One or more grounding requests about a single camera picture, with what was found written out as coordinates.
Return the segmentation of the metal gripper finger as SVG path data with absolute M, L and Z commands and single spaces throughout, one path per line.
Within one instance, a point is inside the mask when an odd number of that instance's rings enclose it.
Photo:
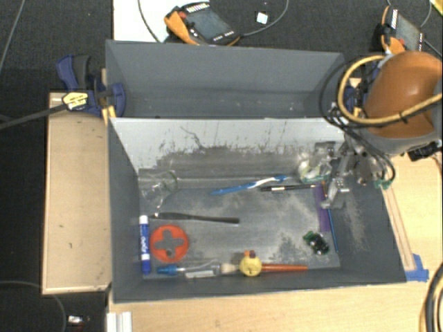
M 349 194 L 343 178 L 333 178 L 327 186 L 325 199 L 320 202 L 323 209 L 342 209 Z
M 320 172 L 326 172 L 332 167 L 335 157 L 335 142 L 317 142 L 314 146 L 314 164 Z

